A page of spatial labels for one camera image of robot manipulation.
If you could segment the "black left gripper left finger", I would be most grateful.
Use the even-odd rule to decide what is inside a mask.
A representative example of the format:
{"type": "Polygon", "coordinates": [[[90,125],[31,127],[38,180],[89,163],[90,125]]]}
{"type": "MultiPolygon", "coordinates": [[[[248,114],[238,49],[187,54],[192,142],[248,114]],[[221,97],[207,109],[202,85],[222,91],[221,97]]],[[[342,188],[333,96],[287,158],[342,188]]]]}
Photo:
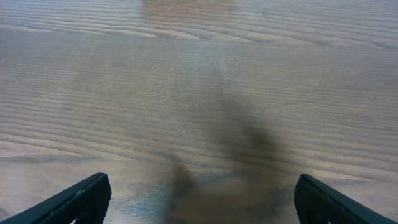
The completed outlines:
{"type": "Polygon", "coordinates": [[[108,175],[96,173],[1,224],[103,224],[110,200],[108,175]]]}

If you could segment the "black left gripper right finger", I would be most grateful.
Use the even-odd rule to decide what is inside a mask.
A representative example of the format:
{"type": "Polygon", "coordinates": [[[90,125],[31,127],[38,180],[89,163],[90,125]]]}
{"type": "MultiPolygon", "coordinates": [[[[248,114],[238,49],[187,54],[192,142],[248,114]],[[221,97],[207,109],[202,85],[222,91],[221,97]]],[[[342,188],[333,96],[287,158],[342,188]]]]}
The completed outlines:
{"type": "Polygon", "coordinates": [[[308,174],[294,190],[300,224],[397,224],[308,174]]]}

